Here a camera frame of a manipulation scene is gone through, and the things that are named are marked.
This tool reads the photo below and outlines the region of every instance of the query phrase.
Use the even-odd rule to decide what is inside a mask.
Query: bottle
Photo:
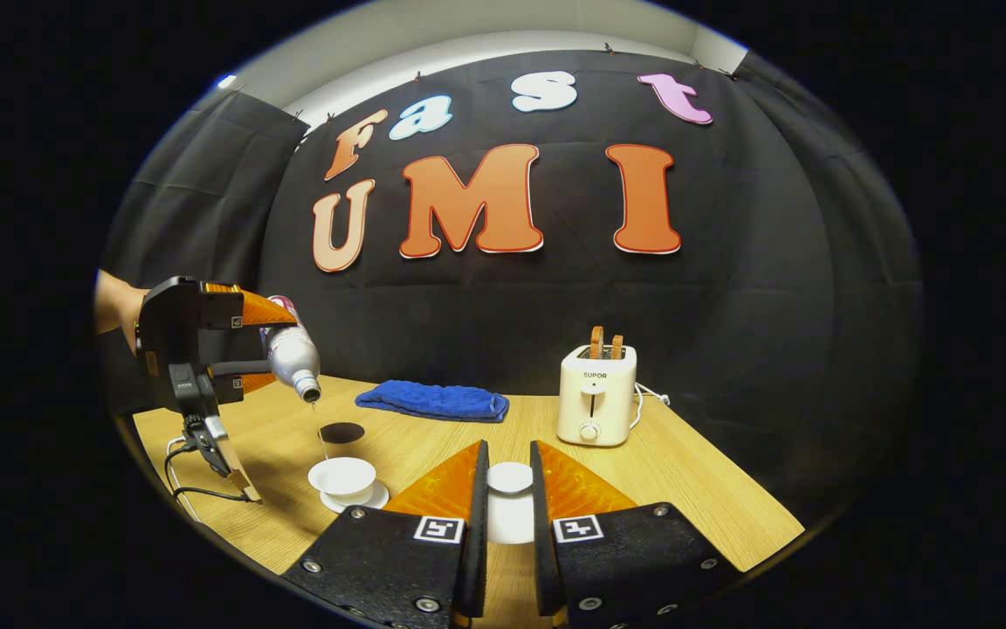
[[[290,299],[282,295],[268,299],[290,311],[297,320],[296,326],[288,328],[263,328],[271,369],[280,382],[292,386],[305,402],[317,402],[321,398],[321,385],[316,381],[321,372],[321,357],[316,353],[316,345],[301,325],[301,317]]]

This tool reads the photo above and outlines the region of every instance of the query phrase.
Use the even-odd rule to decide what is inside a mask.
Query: toaster
[[[591,346],[570,351],[561,361],[558,439],[583,446],[619,446],[631,431],[635,397],[635,349],[623,346],[612,358],[605,345],[602,358],[590,358]]]

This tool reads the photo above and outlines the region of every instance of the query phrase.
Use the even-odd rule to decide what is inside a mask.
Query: pink letter
[[[679,119],[694,124],[711,123],[709,112],[694,109],[693,105],[690,105],[690,100],[686,97],[686,95],[697,96],[698,93],[694,92],[688,85],[676,83],[674,76],[668,74],[647,74],[639,76],[639,83],[651,85],[654,88],[655,95],[659,95],[662,107],[666,108],[667,111],[670,111],[672,115],[677,116]]]

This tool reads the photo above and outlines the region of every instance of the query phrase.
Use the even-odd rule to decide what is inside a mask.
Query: white cup
[[[374,466],[363,459],[336,457],[308,470],[308,483],[339,505],[363,505],[374,494]]]

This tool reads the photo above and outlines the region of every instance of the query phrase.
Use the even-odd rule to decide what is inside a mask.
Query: blue towel
[[[394,411],[416,418],[452,422],[503,421],[511,402],[502,395],[475,386],[430,386],[405,380],[387,380],[359,394],[356,407]]]

